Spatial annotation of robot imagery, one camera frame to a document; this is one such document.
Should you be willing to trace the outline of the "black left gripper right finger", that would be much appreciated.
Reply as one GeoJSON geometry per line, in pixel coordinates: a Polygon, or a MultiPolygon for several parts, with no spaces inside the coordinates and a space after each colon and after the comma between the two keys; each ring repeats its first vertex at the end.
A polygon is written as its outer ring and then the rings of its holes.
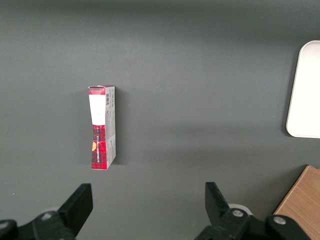
{"type": "Polygon", "coordinates": [[[239,207],[230,207],[215,182],[205,183],[205,209],[210,225],[197,240],[309,240],[292,218],[269,215],[262,221],[239,207]]]}

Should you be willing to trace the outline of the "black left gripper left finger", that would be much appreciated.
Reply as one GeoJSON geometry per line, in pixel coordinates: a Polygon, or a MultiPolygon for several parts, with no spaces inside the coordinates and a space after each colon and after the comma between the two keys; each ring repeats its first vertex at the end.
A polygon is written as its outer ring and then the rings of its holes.
{"type": "Polygon", "coordinates": [[[82,183],[58,208],[41,213],[18,226],[13,219],[0,221],[2,240],[75,240],[93,210],[92,185],[82,183]]]}

